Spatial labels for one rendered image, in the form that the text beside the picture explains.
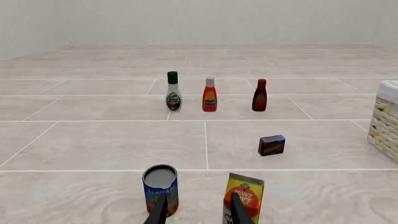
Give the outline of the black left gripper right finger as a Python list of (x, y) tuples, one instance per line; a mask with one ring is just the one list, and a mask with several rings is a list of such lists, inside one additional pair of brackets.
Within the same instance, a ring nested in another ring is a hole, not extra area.
[(247, 212), (244, 210), (243, 204), (237, 193), (231, 194), (230, 209), (233, 224), (254, 224)]

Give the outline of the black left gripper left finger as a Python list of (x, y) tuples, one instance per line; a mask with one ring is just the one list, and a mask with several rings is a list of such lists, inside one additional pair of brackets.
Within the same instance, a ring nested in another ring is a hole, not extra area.
[(144, 224), (165, 224), (167, 219), (167, 199), (158, 199), (154, 210), (149, 214)]

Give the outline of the blue chocolate pudding box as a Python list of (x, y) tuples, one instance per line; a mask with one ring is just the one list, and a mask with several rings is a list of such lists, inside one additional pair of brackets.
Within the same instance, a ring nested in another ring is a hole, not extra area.
[(285, 137), (283, 135), (260, 138), (258, 153), (261, 156), (271, 156), (284, 152)]

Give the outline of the woven basket white liner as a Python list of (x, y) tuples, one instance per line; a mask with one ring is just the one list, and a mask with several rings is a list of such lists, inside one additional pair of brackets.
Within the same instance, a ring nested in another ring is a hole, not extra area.
[(368, 141), (398, 162), (398, 80), (384, 80), (379, 84)]

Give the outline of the orange juice carton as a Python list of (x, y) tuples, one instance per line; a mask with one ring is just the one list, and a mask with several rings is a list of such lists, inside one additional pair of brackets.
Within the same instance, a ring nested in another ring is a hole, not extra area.
[(229, 179), (223, 199), (222, 224), (233, 224), (230, 209), (232, 193), (237, 193), (239, 195), (239, 199), (243, 203), (244, 210), (248, 213), (248, 216), (254, 224), (258, 224), (263, 192), (263, 180), (229, 173)]

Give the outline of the blue soup can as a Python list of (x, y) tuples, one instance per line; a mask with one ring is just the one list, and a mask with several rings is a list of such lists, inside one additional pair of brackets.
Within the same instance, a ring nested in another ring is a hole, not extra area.
[(161, 194), (167, 196), (167, 218), (178, 210), (177, 171), (167, 164), (158, 164), (148, 168), (142, 175), (144, 196), (148, 213), (154, 210)]

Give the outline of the dark red sauce bottle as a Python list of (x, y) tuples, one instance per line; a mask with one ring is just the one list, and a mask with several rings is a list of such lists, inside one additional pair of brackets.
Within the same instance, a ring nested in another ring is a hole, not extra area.
[(265, 79), (259, 79), (257, 81), (257, 88), (255, 90), (252, 99), (252, 110), (253, 111), (265, 111), (267, 106), (267, 91), (266, 91)]

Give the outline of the red bottle white cap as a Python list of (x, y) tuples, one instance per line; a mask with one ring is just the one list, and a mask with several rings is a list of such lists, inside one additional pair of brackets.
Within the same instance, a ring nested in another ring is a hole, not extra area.
[(215, 88), (215, 78), (206, 78), (202, 98), (202, 110), (205, 112), (214, 112), (217, 110), (217, 104), (218, 99)]

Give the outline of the white dressing bottle green cap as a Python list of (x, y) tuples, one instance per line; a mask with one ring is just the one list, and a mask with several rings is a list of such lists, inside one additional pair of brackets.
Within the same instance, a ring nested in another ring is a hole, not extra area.
[(178, 87), (178, 72), (167, 72), (168, 89), (165, 97), (166, 106), (170, 111), (178, 111), (182, 105), (182, 95)]

